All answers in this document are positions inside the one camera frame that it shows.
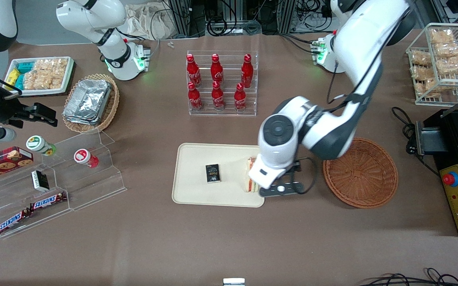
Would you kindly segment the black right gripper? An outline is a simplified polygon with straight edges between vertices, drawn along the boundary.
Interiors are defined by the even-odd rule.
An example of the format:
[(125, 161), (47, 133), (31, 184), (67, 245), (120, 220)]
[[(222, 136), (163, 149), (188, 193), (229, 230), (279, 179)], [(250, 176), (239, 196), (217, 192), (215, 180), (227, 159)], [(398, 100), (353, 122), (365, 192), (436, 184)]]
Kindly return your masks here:
[(58, 126), (56, 111), (41, 103), (26, 106), (5, 89), (0, 88), (0, 124), (22, 128), (21, 121), (40, 122)]

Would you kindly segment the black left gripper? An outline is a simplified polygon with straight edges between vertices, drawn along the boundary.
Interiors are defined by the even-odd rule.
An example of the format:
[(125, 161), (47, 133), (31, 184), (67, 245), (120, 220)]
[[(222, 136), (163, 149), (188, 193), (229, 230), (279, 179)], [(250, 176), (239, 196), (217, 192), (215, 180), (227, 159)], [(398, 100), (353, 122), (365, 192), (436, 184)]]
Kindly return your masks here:
[(292, 184), (292, 183), (295, 183), (296, 180), (295, 180), (295, 175), (296, 173), (299, 173), (302, 171), (302, 167), (301, 167), (301, 162), (299, 160), (296, 160), (293, 165), (291, 166), (291, 168), (286, 171), (283, 176), (280, 177), (279, 181), (282, 182), (282, 183), (286, 183), (286, 184)]

